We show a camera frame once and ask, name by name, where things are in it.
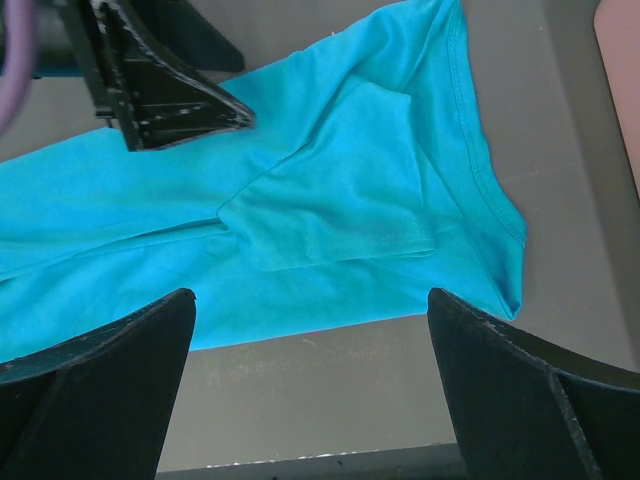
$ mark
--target pink tube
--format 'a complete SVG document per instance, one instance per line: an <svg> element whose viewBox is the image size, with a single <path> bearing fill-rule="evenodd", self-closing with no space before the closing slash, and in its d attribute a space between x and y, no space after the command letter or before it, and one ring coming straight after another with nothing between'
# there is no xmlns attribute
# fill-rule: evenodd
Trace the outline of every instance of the pink tube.
<svg viewBox="0 0 640 480"><path fill-rule="evenodd" d="M0 88L0 135L20 112L36 61L36 0L5 0L6 52Z"/></svg>

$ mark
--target pink surface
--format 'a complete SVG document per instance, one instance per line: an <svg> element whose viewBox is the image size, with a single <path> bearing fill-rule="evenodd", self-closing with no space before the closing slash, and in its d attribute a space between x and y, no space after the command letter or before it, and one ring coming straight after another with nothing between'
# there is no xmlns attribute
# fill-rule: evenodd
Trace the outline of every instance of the pink surface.
<svg viewBox="0 0 640 480"><path fill-rule="evenodd" d="M640 0L602 0L594 23L640 190Z"/></svg>

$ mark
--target folded cloth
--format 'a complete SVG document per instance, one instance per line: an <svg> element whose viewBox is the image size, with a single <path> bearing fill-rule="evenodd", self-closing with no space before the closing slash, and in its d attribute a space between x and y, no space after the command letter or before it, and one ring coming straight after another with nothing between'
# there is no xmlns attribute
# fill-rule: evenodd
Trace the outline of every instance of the folded cloth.
<svg viewBox="0 0 640 480"><path fill-rule="evenodd" d="M0 361L168 292L201 349L424 313L513 318L525 226L482 133L458 0L407 0L224 88L250 131L128 153L102 129L0 165Z"/></svg>

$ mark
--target gray table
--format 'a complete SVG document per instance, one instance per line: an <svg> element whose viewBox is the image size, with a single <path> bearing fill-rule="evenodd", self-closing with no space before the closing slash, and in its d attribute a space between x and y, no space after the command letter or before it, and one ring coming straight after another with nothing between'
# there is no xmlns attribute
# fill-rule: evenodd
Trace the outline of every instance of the gray table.
<svg viewBox="0 0 640 480"><path fill-rule="evenodd" d="M385 0L193 0L256 68ZM592 28L597 0L466 0L480 110L529 226L517 326L637 370L640 209ZM0 157L99 124L41 80ZM422 316L192 353L160 471L454 442Z"/></svg>

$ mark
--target blue cloth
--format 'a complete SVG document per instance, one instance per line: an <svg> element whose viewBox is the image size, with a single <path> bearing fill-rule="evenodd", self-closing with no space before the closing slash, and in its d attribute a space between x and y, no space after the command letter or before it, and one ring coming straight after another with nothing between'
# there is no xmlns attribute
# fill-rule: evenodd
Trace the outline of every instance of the blue cloth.
<svg viewBox="0 0 640 480"><path fill-rule="evenodd" d="M458 0L408 0L224 84L257 127L154 153L97 130L0 165L0 361L178 287L193 349L520 309L525 226L493 175Z"/></svg>

